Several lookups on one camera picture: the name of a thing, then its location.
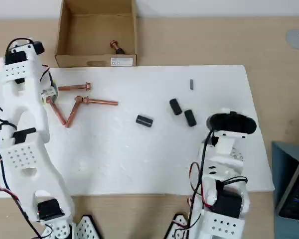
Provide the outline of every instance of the sticker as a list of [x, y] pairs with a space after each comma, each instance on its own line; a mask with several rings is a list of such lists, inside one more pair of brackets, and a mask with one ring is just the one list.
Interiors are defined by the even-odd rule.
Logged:
[[111, 58], [111, 66], [133, 66], [133, 58]]

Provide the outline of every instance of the table surface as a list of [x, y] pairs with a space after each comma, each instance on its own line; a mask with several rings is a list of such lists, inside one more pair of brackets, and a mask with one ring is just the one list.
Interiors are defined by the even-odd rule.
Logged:
[[[145, 18], [138, 20], [138, 65], [242, 64], [246, 67], [267, 154], [271, 141], [299, 144], [299, 50], [285, 41], [299, 17]], [[45, 64], [56, 67], [57, 20], [0, 21], [0, 56], [11, 39], [41, 40]], [[251, 193], [244, 238], [273, 239], [272, 193]], [[76, 217], [92, 214], [104, 238], [163, 238], [186, 197], [121, 195], [75, 197]], [[0, 199], [0, 238], [33, 233], [10, 199]]]

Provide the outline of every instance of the white foam board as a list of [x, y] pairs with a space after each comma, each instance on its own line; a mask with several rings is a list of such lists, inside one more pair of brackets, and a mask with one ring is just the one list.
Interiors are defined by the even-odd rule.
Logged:
[[[207, 118], [222, 108], [242, 112], [258, 125], [236, 145], [244, 156], [247, 189], [274, 189], [243, 66], [54, 68], [51, 73], [59, 86], [92, 83], [88, 92], [59, 93], [57, 104], [66, 117], [76, 95], [119, 101], [117, 107], [82, 105], [71, 128], [46, 106], [51, 135], [46, 148], [71, 195], [191, 194], [189, 166], [208, 134]], [[188, 127], [183, 114], [173, 114], [172, 98], [183, 110], [193, 110], [195, 127]], [[152, 127], [136, 124], [138, 114], [153, 118]], [[19, 128], [34, 126], [28, 116], [22, 115]], [[9, 172], [7, 177], [13, 190]]]

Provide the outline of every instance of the open cardboard box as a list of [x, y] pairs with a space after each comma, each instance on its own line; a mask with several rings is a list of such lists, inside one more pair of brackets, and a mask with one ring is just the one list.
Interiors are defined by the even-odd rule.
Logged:
[[[126, 55], [116, 55], [111, 40]], [[63, 0], [55, 59], [59, 67], [135, 66], [134, 0]]]

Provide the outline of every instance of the copper bolt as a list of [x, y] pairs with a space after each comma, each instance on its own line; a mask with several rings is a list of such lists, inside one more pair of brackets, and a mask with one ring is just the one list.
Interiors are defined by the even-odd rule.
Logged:
[[118, 50], [118, 49], [119, 49], [118, 42], [115, 41], [115, 40], [110, 41], [110, 46], [111, 46], [112, 48], [114, 48], [115, 50]]
[[117, 101], [103, 101], [103, 100], [97, 100], [97, 99], [90, 99], [89, 97], [84, 97], [83, 103], [84, 104], [112, 105], [112, 106], [117, 106], [119, 104]]
[[65, 125], [65, 124], [66, 124], [66, 120], [64, 119], [64, 117], [63, 117], [61, 111], [60, 111], [59, 108], [56, 106], [56, 104], [52, 101], [52, 99], [51, 99], [50, 97], [47, 97], [47, 98], [46, 98], [46, 102], [47, 102], [48, 104], [51, 105], [51, 107], [52, 107], [54, 113], [55, 113], [56, 116], [59, 118], [61, 124], [62, 124], [62, 125]]
[[73, 108], [72, 108], [72, 111], [71, 111], [71, 113], [70, 113], [70, 116], [69, 116], [69, 118], [68, 118], [68, 121], [67, 121], [67, 123], [65, 124], [65, 127], [66, 128], [69, 128], [70, 126], [71, 126], [71, 124], [72, 124], [72, 122], [73, 122], [73, 120], [74, 120], [74, 118], [75, 118], [75, 115], [76, 115], [76, 113], [77, 113], [77, 111], [78, 111], [78, 109], [79, 109], [79, 106], [80, 106], [80, 104], [83, 102], [83, 98], [82, 98], [82, 96], [77, 96], [77, 97], [75, 97], [75, 104], [74, 104], [74, 106], [73, 106]]
[[59, 86], [59, 91], [72, 91], [72, 90], [81, 90], [84, 89], [86, 91], [92, 89], [91, 83], [85, 83], [85, 85], [74, 85], [74, 86]]

